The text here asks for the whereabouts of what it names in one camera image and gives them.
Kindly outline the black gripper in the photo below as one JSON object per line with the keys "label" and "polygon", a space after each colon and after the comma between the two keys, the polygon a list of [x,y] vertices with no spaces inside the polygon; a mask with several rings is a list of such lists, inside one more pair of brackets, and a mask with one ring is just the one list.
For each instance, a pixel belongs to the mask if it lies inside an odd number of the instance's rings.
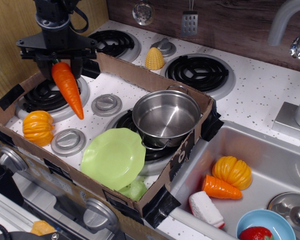
{"label": "black gripper", "polygon": [[42,75],[52,80],[53,60],[70,60],[75,79],[82,75],[85,59],[96,59],[96,42],[74,32],[69,26],[60,31],[43,29],[16,41],[22,59],[36,62]]}

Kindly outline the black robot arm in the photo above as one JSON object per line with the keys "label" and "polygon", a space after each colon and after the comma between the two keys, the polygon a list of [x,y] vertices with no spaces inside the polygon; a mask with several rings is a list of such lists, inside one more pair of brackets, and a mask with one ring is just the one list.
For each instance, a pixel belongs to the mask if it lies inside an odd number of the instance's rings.
{"label": "black robot arm", "polygon": [[84,20],[87,16],[77,8],[76,0],[36,0],[35,20],[41,32],[24,37],[16,42],[22,59],[36,62],[42,75],[52,80],[55,60],[69,60],[72,74],[96,78],[100,74],[97,58],[97,42],[81,34],[88,29],[75,29],[71,14],[78,13]]}

